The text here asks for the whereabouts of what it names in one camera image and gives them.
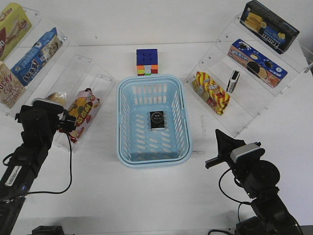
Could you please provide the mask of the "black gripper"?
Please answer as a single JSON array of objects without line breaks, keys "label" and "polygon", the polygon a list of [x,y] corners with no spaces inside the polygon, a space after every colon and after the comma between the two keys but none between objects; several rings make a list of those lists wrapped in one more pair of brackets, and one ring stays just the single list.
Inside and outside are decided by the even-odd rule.
[{"label": "black gripper", "polygon": [[23,144],[30,147],[43,145],[50,147],[57,131],[70,133],[75,130],[76,118],[66,109],[61,114],[55,114],[33,105],[23,105],[15,120],[22,124]]},{"label": "black gripper", "polygon": [[218,146],[218,155],[215,158],[207,160],[205,162],[206,169],[209,169],[213,166],[216,166],[220,163],[226,162],[229,163],[231,160],[230,153],[241,146],[244,146],[245,142],[243,140],[236,140],[219,129],[215,130],[217,146]]}]

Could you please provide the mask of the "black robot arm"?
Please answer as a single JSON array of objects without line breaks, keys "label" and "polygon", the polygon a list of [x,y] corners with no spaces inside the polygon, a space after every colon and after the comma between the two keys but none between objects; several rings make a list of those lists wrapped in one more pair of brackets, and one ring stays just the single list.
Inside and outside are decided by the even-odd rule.
[{"label": "black robot arm", "polygon": [[76,118],[54,101],[35,99],[23,105],[15,120],[23,127],[22,144],[3,159],[7,167],[0,180],[0,233],[11,234],[25,198],[38,177],[57,131],[69,134]]},{"label": "black robot arm", "polygon": [[301,235],[303,232],[296,219],[288,212],[278,196],[280,180],[278,168],[262,160],[265,150],[260,142],[246,144],[221,130],[215,131],[218,155],[207,160],[210,168],[226,162],[234,175],[235,184],[241,187],[252,201],[249,206],[255,216],[239,221],[236,235]]}]

